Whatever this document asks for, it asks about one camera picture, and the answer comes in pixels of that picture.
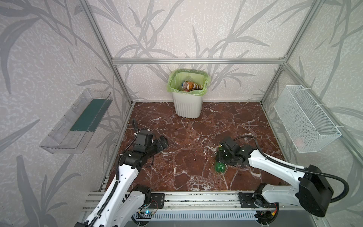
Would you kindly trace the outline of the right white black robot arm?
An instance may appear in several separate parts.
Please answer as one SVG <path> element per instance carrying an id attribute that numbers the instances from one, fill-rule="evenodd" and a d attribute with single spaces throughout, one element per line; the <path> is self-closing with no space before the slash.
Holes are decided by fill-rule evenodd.
<path id="1" fill-rule="evenodd" d="M 240 146 L 237 139 L 224 138 L 216 153 L 216 163 L 224 166 L 253 167 L 285 181 L 287 185 L 261 183 L 253 193 L 239 193 L 241 206 L 275 207 L 273 212 L 262 212 L 257 218 L 273 220 L 281 203 L 302 207 L 317 217 L 324 217 L 331 203 L 345 198 L 349 184 L 341 177 L 323 173 L 318 167 L 291 164 L 261 151 L 255 146 Z"/>

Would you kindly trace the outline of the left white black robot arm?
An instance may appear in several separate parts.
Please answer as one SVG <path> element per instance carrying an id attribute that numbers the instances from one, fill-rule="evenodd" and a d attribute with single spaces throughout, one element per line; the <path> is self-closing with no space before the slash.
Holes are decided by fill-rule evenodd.
<path id="1" fill-rule="evenodd" d="M 124 227 L 138 209 L 149 204 L 148 187 L 139 186 L 127 198 L 125 195 L 147 161 L 168 147 L 164 136 L 155 140 L 153 136 L 149 131 L 135 136 L 133 148 L 118 157 L 114 179 L 102 199 L 76 227 Z"/>

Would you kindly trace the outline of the green soda bottle yellow cap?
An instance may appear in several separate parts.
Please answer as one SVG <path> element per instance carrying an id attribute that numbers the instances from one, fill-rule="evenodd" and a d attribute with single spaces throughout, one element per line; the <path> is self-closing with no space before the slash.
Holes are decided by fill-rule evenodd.
<path id="1" fill-rule="evenodd" d="M 221 145 L 218 146 L 216 151 L 216 158 L 215 158 L 215 171 L 217 173 L 225 173 L 226 172 L 226 164 L 225 164 L 225 151 Z"/>

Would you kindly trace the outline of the brown coffee bottle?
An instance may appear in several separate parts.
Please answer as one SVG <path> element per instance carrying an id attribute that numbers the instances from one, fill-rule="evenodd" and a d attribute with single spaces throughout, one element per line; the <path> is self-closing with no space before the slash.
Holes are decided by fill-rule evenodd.
<path id="1" fill-rule="evenodd" d="M 203 90 L 203 86 L 195 83 L 195 82 L 191 82 L 191 81 L 184 81 L 181 85 L 182 90 L 186 91 L 186 92 L 190 92 L 190 91 L 194 91 L 194 90 Z"/>

